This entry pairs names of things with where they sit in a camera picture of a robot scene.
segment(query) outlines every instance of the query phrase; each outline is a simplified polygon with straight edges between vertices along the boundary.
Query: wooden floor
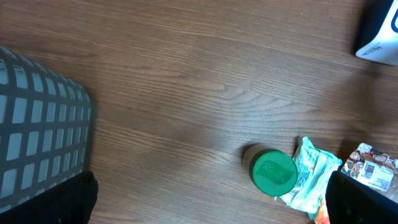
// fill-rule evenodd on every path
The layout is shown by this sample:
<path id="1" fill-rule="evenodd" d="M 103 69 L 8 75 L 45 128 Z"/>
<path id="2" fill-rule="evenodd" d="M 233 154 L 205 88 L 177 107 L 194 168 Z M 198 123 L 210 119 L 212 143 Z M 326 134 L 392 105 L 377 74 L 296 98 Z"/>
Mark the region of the wooden floor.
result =
<path id="1" fill-rule="evenodd" d="M 309 136 L 398 157 L 398 69 L 351 53 L 362 2 L 2 0 L 0 45 L 97 100 L 92 224 L 308 224 L 241 152 Z"/>

